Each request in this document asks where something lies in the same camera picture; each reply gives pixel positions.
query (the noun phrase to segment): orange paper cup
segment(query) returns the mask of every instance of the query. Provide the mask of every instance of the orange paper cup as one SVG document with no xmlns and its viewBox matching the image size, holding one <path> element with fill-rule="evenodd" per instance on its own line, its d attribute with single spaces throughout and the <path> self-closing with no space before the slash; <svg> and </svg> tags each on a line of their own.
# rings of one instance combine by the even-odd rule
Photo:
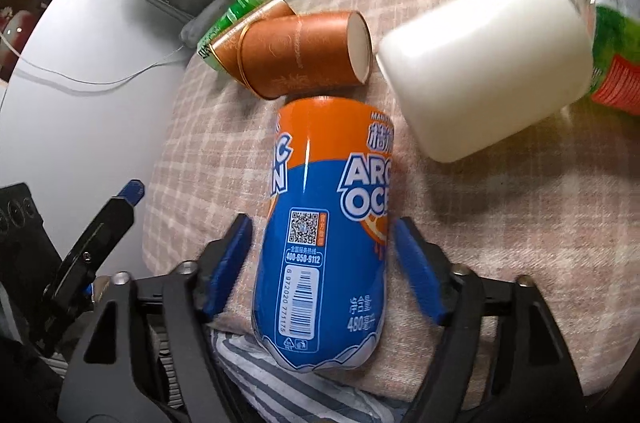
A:
<svg viewBox="0 0 640 423">
<path fill-rule="evenodd" d="M 264 99 L 362 85 L 371 61 L 369 29 L 355 11 L 253 22 L 238 40 L 240 75 Z"/>
<path fill-rule="evenodd" d="M 209 44 L 209 49 L 223 69 L 238 80 L 238 82 L 242 83 L 242 85 L 246 86 L 238 67 L 238 45 L 242 31 L 247 25 L 258 20 L 284 17 L 293 14 L 293 9 L 291 9 L 284 0 L 269 0 L 233 24 L 221 35 L 214 38 Z"/>
</svg>

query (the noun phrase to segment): green bottle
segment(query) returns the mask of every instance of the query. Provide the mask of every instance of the green bottle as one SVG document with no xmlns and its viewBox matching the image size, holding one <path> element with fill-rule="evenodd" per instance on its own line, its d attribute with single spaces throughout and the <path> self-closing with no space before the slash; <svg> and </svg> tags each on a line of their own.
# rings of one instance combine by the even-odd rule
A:
<svg viewBox="0 0 640 423">
<path fill-rule="evenodd" d="M 222 69 L 209 48 L 211 41 L 220 33 L 231 27 L 235 22 L 238 22 L 243 16 L 268 1 L 269 0 L 234 0 L 232 2 L 225 14 L 216 20 L 216 22 L 210 27 L 209 31 L 207 31 L 198 42 L 198 54 L 209 67 L 215 70 Z"/>
</svg>

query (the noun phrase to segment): cable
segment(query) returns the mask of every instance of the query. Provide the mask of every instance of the cable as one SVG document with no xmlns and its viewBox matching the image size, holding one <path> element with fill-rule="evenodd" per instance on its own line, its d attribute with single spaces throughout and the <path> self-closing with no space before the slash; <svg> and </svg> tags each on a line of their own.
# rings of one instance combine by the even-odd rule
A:
<svg viewBox="0 0 640 423">
<path fill-rule="evenodd" d="M 172 51 L 171 53 L 169 53 L 164 58 L 161 58 L 157 62 L 154 62 L 153 64 L 150 64 L 149 66 L 146 66 L 143 69 L 140 69 L 139 71 L 134 72 L 133 74 L 130 74 L 129 76 L 126 76 L 125 78 L 121 78 L 119 80 L 114 80 L 113 82 L 86 82 L 84 80 L 78 80 L 76 78 L 72 78 L 71 76 L 67 76 L 66 74 L 63 74 L 62 72 L 59 72 L 57 70 L 47 69 L 46 67 L 42 67 L 42 66 L 39 66 L 37 64 L 34 64 L 34 63 L 28 61 L 26 58 L 23 58 L 22 55 L 20 53 L 18 53 L 18 51 L 9 43 L 9 40 L 7 40 L 7 38 L 4 36 L 4 34 L 2 32 L 0 32 L 0 39 L 5 44 L 7 44 L 7 47 L 9 47 L 9 49 L 11 50 L 11 52 L 13 54 L 15 54 L 18 58 L 20 58 L 28 66 L 34 67 L 35 69 L 38 69 L 38 70 L 43 70 L 45 72 L 50 72 L 51 74 L 57 74 L 58 76 L 62 76 L 62 78 L 70 80 L 71 82 L 82 83 L 83 85 L 118 85 L 119 83 L 129 82 L 129 80 L 134 79 L 136 76 L 142 74 L 146 70 L 149 70 L 152 67 L 159 66 L 160 64 L 162 64 L 162 62 L 164 62 L 167 58 L 169 58 L 169 56 L 172 56 L 172 54 L 177 53 L 178 51 L 180 51 L 184 47 L 184 46 L 180 46 L 179 48 L 177 48 L 176 50 Z"/>
<path fill-rule="evenodd" d="M 178 9 L 175 6 L 172 6 L 168 0 L 154 0 L 155 2 L 157 2 L 162 9 L 163 6 L 169 7 L 172 9 L 172 11 L 175 13 L 175 18 L 177 18 L 180 22 L 182 22 L 183 24 L 186 24 L 188 21 L 193 20 L 194 16 L 188 14 L 186 11 L 182 11 L 181 9 Z"/>
</svg>

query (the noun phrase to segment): logo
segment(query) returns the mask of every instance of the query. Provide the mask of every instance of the logo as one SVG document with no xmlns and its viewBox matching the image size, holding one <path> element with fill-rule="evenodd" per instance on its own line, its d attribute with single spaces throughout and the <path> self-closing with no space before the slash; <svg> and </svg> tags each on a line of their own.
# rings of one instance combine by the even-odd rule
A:
<svg viewBox="0 0 640 423">
<path fill-rule="evenodd" d="M 205 44 L 203 45 L 199 50 L 198 50 L 198 54 L 200 55 L 200 57 L 203 60 L 206 60 L 207 58 L 209 58 L 211 56 L 211 51 L 209 49 L 209 45 Z"/>
<path fill-rule="evenodd" d="M 289 146 L 291 140 L 291 135 L 288 132 L 283 132 L 278 137 L 273 149 L 271 196 L 283 194 L 287 191 L 287 162 L 293 154 L 293 149 Z"/>
<path fill-rule="evenodd" d="M 394 147 L 394 129 L 377 121 L 369 125 L 367 147 L 373 152 L 391 152 Z"/>
<path fill-rule="evenodd" d="M 351 221 L 362 221 L 370 214 L 381 217 L 388 209 L 391 158 L 352 152 L 342 171 L 337 192 L 340 209 Z"/>
</svg>

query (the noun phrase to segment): red label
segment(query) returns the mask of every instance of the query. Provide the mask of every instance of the red label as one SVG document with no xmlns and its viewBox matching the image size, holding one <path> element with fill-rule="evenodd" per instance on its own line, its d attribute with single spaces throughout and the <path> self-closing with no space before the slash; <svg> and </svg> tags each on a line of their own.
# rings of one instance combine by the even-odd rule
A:
<svg viewBox="0 0 640 423">
<path fill-rule="evenodd" d="M 607 77 L 591 99 L 629 114 L 640 114 L 640 66 L 616 54 Z"/>
</svg>

